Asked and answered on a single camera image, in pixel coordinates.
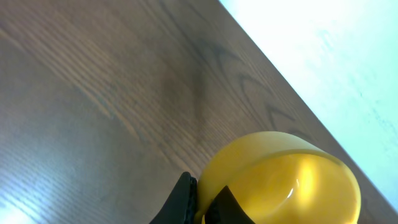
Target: wood grain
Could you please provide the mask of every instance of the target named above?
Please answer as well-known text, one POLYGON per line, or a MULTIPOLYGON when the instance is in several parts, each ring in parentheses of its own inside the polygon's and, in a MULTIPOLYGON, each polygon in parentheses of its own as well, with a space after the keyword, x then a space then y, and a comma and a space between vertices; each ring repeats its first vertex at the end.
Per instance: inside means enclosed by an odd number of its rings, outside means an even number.
POLYGON ((0 3, 3 210, 147 223, 183 170, 200 175, 233 139, 277 130, 350 166, 359 223, 397 218, 219 2, 0 3))

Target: yellow cup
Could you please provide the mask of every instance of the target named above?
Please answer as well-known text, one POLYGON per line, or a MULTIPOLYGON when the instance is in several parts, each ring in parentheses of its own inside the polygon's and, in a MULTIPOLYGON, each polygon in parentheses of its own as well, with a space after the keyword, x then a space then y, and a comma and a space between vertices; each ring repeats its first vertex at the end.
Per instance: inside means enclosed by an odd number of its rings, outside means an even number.
POLYGON ((357 223, 358 182, 339 159, 291 134, 241 137, 209 162, 198 181, 195 223, 224 186, 255 223, 357 223))

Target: black plastic piece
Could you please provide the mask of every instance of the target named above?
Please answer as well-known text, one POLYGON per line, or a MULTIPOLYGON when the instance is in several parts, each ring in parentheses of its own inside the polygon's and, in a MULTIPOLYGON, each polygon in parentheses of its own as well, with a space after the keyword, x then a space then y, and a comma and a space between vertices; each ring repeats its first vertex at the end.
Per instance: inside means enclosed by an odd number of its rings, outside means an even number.
POLYGON ((197 180, 184 172, 150 224, 193 224, 196 208, 197 180))
POLYGON ((225 186, 205 214, 206 224, 254 224, 225 186))

